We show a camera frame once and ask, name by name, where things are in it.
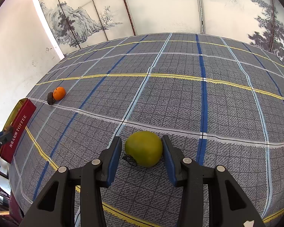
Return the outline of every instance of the wall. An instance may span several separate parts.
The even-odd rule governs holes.
[[[128,11],[123,0],[39,1],[65,54],[132,33],[202,33],[203,18],[204,34],[255,44],[284,62],[284,8],[278,0],[125,0]],[[105,7],[108,23],[102,21]]]
[[[50,37],[33,0],[6,0],[0,7],[0,130],[18,100],[63,57]]]

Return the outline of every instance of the brown object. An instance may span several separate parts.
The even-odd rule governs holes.
[[[48,93],[47,101],[48,101],[48,105],[53,105],[55,103],[55,99],[53,97],[53,93],[52,92]]]
[[[62,98],[66,95],[66,91],[63,87],[57,87],[53,92],[53,97],[56,101],[62,100]]]

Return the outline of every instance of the yellow stripe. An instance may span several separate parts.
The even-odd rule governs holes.
[[[33,141],[35,147],[37,148],[37,150],[38,150],[39,154],[42,156],[42,158],[44,158],[47,162],[49,162],[49,164],[52,166],[52,168],[56,171],[59,168],[59,166],[56,165],[55,162],[53,162],[50,159],[50,157],[46,153],[43,152],[40,145],[34,139],[33,135],[31,134],[31,132],[29,131],[29,129],[27,127],[25,127],[25,130],[27,131],[29,138]],[[81,186],[76,186],[76,191],[78,193],[80,193]],[[134,216],[131,216],[127,213],[124,213],[124,212],[118,210],[117,208],[114,208],[114,207],[106,204],[105,202],[102,202],[102,206],[103,206],[103,210],[105,210],[106,212],[108,212],[108,213],[128,222],[128,223],[135,224],[135,225],[140,226],[140,227],[160,227],[159,225],[152,224],[152,223],[147,222],[145,220],[142,220],[142,219],[136,218]]]
[[[275,212],[274,214],[272,214],[272,215],[270,215],[270,216],[264,218],[264,219],[263,219],[263,222],[264,222],[264,223],[268,223],[268,222],[270,222],[271,220],[273,220],[273,219],[279,217],[279,216],[282,215],[283,213],[284,213],[284,208],[282,208],[281,210]]]
[[[84,76],[84,77],[57,79],[57,80],[53,80],[53,81],[80,79],[80,78],[95,78],[95,77],[105,77],[105,76],[106,77],[145,77],[145,76],[147,76],[147,73],[98,74],[98,75],[90,75],[90,76]],[[177,79],[187,79],[187,80],[194,80],[194,81],[206,81],[206,82],[211,82],[211,83],[226,84],[226,85],[230,85],[230,86],[241,88],[241,89],[246,89],[246,90],[250,90],[250,91],[253,90],[257,93],[261,93],[261,94],[264,94],[264,95],[272,96],[272,97],[280,99],[280,100],[284,100],[284,97],[270,93],[270,92],[265,91],[265,90],[254,89],[254,88],[250,88],[249,86],[231,83],[231,82],[227,82],[227,81],[223,81],[223,80],[216,80],[216,79],[210,79],[210,78],[204,78],[203,79],[201,77],[168,74],[168,73],[151,73],[150,76],[151,77],[177,78]]]
[[[89,51],[89,52],[86,52],[86,53],[83,53],[83,54],[79,54],[79,55],[76,55],[74,57],[70,57],[66,60],[70,60],[70,59],[73,59],[73,58],[76,58],[76,57],[79,57],[79,56],[82,56],[82,55],[85,55],[85,54],[89,54],[91,52],[94,52],[94,51],[99,51],[99,50],[104,50],[104,49],[110,49],[110,48],[113,48],[113,47],[118,47],[118,46],[124,46],[124,45],[129,45],[129,44],[139,44],[139,43],[152,43],[152,42],[165,42],[165,41],[161,41],[161,40],[158,40],[158,41],[140,41],[140,42],[130,42],[130,43],[126,43],[126,44],[120,44],[120,45],[115,45],[115,46],[109,46],[109,47],[105,47],[105,48],[101,48],[101,49],[97,49],[97,50],[93,50],[93,51]],[[196,42],[196,41],[184,41],[184,40],[169,40],[169,42],[187,42],[187,43],[201,43],[201,44],[211,44],[211,45],[216,45],[216,46],[222,46],[222,47],[227,47],[226,45],[222,45],[222,44],[214,44],[214,43],[208,43],[208,42]],[[250,53],[250,54],[253,54],[253,55],[257,55],[259,57],[262,57],[264,59],[267,59],[273,63],[276,63],[278,64],[279,66],[281,67],[284,67],[284,65],[281,65],[265,56],[262,56],[262,55],[259,55],[259,54],[256,54],[256,53],[253,53],[253,52],[250,52],[250,51],[247,51],[247,50],[243,50],[243,49],[240,49],[240,48],[235,48],[235,47],[231,47],[229,46],[229,48],[232,48],[232,49],[235,49],[235,50],[241,50],[241,51],[244,51],[244,52],[247,52],[247,53]]]

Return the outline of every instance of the pine tree painting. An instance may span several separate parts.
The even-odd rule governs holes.
[[[273,30],[273,9],[272,6],[263,0],[251,0],[261,7],[262,17],[255,18],[259,22],[259,28],[265,28],[263,35],[254,32],[248,37],[253,40],[252,45],[257,45],[267,51],[270,50],[271,37],[273,34],[273,50],[284,63],[284,24],[277,19],[278,11],[274,10],[274,30]]]

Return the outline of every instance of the blue gripper pad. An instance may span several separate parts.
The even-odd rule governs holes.
[[[187,179],[187,175],[182,171],[181,160],[184,158],[182,151],[174,148],[168,135],[162,136],[163,159],[169,181],[174,187],[181,187]]]
[[[114,181],[121,151],[122,140],[119,136],[115,136],[111,146],[101,152],[99,156],[99,159],[102,161],[101,187],[108,188]]]

